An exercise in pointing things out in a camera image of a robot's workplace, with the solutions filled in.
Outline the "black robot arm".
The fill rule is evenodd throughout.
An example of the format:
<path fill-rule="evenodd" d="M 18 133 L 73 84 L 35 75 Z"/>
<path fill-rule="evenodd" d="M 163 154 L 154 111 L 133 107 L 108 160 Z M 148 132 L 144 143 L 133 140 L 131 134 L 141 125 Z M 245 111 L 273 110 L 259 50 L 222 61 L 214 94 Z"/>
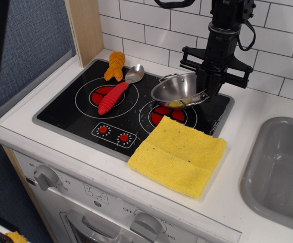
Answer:
<path fill-rule="evenodd" d="M 237 47 L 248 51 L 253 43 L 244 48 L 240 42 L 241 26 L 250 30 L 253 26 L 254 1 L 212 1 L 212 21 L 205 49 L 184 47 L 181 67 L 195 72 L 196 90 L 201 93 L 202 101 L 209 102 L 219 92 L 224 83 L 246 88 L 248 77 L 253 68 L 239 61 L 234 52 Z"/>

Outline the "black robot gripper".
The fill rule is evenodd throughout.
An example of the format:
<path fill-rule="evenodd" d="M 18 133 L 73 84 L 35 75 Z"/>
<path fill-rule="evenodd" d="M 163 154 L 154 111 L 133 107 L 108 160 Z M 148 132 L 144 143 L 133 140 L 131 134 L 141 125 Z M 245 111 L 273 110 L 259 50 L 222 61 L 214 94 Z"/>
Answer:
<path fill-rule="evenodd" d="M 210 23 L 210 31 L 205 49 L 185 46 L 180 66 L 197 75 L 196 90 L 208 95 L 207 101 L 212 101 L 224 83 L 246 88 L 249 74 L 253 68 L 241 61 L 235 55 L 236 46 L 248 51 L 252 45 L 244 49 L 240 43 L 241 25 L 232 29 L 222 29 Z"/>

